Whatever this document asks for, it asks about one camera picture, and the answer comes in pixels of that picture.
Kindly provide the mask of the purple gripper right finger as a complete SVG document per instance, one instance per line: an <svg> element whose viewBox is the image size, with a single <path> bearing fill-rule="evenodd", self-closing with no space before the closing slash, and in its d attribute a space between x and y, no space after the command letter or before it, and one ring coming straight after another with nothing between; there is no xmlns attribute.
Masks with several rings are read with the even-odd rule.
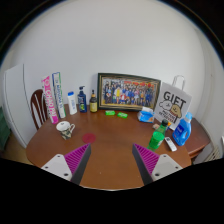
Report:
<svg viewBox="0 0 224 224"><path fill-rule="evenodd" d="M182 167L167 154L158 155L138 144L132 147L142 181L145 185L164 178Z"/></svg>

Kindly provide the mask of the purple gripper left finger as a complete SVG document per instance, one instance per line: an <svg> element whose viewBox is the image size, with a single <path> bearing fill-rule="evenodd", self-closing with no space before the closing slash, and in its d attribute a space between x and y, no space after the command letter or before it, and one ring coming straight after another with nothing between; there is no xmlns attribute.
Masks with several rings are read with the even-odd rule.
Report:
<svg viewBox="0 0 224 224"><path fill-rule="evenodd" d="M42 169L79 185L90 155L91 145L85 144L66 155L56 154Z"/></svg>

